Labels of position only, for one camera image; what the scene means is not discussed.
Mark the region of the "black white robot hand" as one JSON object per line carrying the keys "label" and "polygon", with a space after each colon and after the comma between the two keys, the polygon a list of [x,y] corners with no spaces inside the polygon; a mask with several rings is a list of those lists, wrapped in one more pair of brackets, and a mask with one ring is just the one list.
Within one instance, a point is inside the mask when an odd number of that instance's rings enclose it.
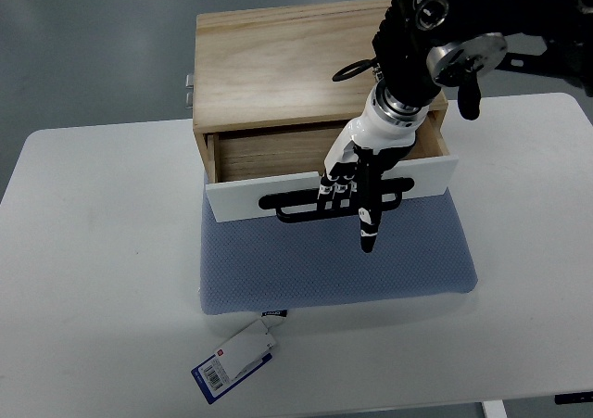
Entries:
{"label": "black white robot hand", "polygon": [[383,174],[411,152],[427,112],[428,107],[399,102],[379,82],[361,115],[347,123],[324,160],[318,204],[341,199],[350,187],[356,189],[360,246],[366,253],[374,247],[381,222]]}

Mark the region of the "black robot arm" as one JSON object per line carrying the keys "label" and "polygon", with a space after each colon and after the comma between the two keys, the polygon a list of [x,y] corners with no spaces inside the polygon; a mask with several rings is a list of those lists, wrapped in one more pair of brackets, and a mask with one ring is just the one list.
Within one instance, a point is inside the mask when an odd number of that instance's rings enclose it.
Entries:
{"label": "black robot arm", "polygon": [[561,78],[592,93],[592,0],[391,0],[372,39],[374,58],[336,82],[377,67],[389,93],[414,108],[443,87],[479,116],[478,77],[498,69]]}

